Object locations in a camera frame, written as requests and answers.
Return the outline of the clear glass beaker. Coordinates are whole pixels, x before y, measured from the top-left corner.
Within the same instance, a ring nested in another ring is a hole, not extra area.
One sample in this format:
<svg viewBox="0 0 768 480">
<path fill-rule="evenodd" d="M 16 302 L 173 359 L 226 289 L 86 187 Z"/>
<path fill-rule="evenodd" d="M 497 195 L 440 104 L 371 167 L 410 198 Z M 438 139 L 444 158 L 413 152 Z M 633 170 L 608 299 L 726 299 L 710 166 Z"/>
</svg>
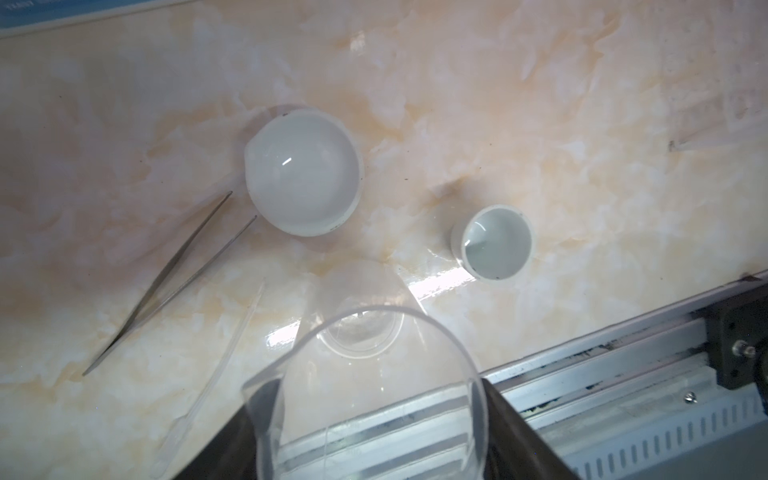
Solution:
<svg viewBox="0 0 768 480">
<path fill-rule="evenodd" d="M 319 280 L 293 348 L 243 387 L 260 479 L 479 479 L 487 403 L 468 352 L 397 272 Z"/>
</svg>

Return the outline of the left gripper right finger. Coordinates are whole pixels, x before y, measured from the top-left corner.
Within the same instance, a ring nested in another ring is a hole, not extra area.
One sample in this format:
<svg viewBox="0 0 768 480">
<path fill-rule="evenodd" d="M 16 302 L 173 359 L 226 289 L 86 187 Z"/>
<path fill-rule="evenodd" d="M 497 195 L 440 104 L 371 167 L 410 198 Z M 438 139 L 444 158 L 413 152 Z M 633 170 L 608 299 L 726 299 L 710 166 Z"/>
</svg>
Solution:
<svg viewBox="0 0 768 480">
<path fill-rule="evenodd" d="M 488 410 L 484 479 L 578 479 L 491 382 L 482 385 Z"/>
</svg>

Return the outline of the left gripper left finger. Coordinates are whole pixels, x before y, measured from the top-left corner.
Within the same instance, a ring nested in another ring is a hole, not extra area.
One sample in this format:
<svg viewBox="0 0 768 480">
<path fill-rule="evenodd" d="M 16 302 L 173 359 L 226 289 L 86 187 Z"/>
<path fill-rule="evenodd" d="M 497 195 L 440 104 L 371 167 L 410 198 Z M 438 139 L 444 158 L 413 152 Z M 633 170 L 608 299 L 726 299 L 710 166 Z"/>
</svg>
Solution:
<svg viewBox="0 0 768 480">
<path fill-rule="evenodd" d="M 271 479 L 267 433 L 280 388 L 279 379 L 263 384 L 174 479 Z"/>
</svg>

